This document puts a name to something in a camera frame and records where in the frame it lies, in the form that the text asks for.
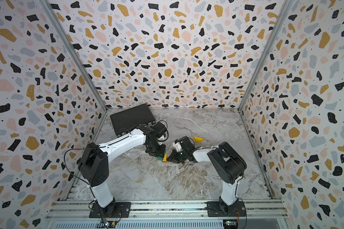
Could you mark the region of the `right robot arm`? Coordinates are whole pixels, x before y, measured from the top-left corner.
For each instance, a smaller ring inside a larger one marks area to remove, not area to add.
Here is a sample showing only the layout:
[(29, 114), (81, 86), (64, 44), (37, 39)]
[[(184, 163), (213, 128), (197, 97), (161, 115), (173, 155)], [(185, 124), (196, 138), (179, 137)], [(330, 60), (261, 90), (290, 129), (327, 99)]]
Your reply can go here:
[(237, 190), (247, 164), (237, 151), (227, 142), (212, 147), (196, 147), (191, 138), (184, 136), (173, 142), (174, 149), (166, 158), (176, 164), (210, 162), (220, 176), (223, 186), (219, 198), (220, 205), (230, 208), (239, 200)]

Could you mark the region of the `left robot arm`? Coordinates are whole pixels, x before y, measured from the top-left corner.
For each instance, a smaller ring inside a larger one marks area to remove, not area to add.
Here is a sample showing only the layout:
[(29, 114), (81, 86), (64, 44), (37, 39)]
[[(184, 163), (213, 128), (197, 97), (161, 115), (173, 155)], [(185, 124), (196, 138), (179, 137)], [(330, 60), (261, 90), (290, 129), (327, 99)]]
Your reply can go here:
[(145, 146), (145, 152), (150, 156), (163, 157), (166, 145), (163, 143), (169, 137), (167, 127), (161, 123), (149, 126), (138, 125), (126, 135), (107, 143), (90, 143), (84, 149), (78, 165), (78, 170), (90, 186), (96, 203), (107, 209), (115, 204), (115, 199), (110, 191), (109, 164), (123, 153), (139, 146)]

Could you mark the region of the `yellow square lego brick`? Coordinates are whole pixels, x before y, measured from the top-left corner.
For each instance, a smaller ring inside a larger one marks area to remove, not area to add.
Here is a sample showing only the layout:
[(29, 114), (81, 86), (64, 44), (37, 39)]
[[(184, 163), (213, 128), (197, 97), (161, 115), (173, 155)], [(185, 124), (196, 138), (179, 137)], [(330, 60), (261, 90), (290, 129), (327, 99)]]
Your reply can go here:
[(164, 155), (162, 162), (167, 162), (167, 154)]

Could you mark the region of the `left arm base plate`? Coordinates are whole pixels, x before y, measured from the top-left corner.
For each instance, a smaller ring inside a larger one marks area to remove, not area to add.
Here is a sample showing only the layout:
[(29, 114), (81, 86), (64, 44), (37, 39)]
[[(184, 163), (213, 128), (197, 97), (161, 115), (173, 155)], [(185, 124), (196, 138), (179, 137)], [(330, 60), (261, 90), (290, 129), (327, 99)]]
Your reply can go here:
[(113, 201), (102, 208), (97, 203), (91, 207), (89, 218), (128, 218), (131, 209), (131, 202)]

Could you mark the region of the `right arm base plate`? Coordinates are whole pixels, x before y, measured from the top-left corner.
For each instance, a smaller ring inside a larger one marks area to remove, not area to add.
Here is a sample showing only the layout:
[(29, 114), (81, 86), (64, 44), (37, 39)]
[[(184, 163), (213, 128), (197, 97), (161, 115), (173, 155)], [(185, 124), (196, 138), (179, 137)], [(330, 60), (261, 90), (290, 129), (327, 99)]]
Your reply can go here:
[(243, 201), (235, 201), (232, 205), (227, 205), (224, 201), (208, 201), (206, 210), (209, 217), (245, 217), (246, 207)]

